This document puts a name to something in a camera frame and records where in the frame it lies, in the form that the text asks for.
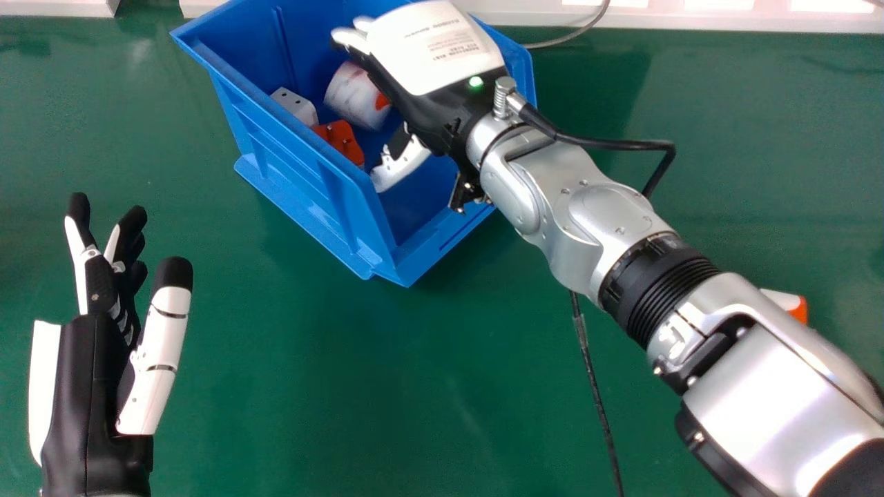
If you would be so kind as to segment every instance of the orange object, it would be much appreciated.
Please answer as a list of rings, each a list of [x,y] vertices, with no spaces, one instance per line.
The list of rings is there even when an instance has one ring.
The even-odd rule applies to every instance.
[[[350,123],[345,120],[334,121],[333,123],[311,126],[316,134],[323,137],[323,140],[329,142],[344,157],[350,159],[353,164],[360,168],[365,167],[365,154],[356,143],[356,137],[353,135],[353,128]]]
[[[795,319],[807,324],[807,299],[801,295],[784,294],[776,290],[761,289],[761,293],[779,305],[783,310],[792,315]]]

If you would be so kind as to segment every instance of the silver robotic arm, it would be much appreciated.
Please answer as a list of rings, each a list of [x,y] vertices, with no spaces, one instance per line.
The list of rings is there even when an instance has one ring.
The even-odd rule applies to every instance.
[[[453,209],[495,203],[564,287],[587,295],[647,352],[650,371],[682,397],[676,430],[731,493],[884,494],[880,389],[748,281],[685,243],[582,147],[557,140],[480,32],[435,1],[360,18],[332,39],[424,147],[455,160]],[[494,84],[476,90],[476,78]]]

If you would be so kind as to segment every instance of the white and orange object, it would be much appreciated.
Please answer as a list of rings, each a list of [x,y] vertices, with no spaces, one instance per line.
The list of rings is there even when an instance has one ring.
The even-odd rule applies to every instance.
[[[786,294],[776,290],[768,290],[767,288],[761,288],[761,293],[791,314],[792,317],[805,325],[807,324],[807,299],[803,296]]]
[[[369,75],[349,61],[331,77],[324,101],[350,124],[373,131],[381,128],[391,109],[390,101]]]

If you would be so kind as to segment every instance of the black ribbed joint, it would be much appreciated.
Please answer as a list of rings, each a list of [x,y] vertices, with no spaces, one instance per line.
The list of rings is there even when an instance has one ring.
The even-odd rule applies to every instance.
[[[637,243],[602,281],[602,309],[642,349],[691,290],[720,274],[709,259],[673,233]]]

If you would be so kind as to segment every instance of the gray cable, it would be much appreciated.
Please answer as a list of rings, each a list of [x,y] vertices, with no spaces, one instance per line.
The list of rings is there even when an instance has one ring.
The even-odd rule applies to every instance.
[[[866,0],[866,1],[877,2],[878,0]],[[611,5],[611,0],[602,0],[602,4],[598,6],[598,11],[596,12],[595,17],[593,17],[590,20],[590,22],[586,23],[583,27],[575,30],[572,33],[568,33],[568,34],[565,34],[564,36],[560,36],[559,38],[554,38],[552,40],[547,40],[545,42],[525,43],[523,46],[528,50],[534,50],[534,49],[545,49],[545,48],[552,47],[555,45],[561,45],[564,42],[570,42],[571,40],[574,40],[577,36],[580,36],[581,34],[586,33],[587,31],[592,29],[593,26],[597,25],[598,22],[600,20],[602,20],[602,17],[605,16],[605,12],[607,12],[607,8],[610,5]]]

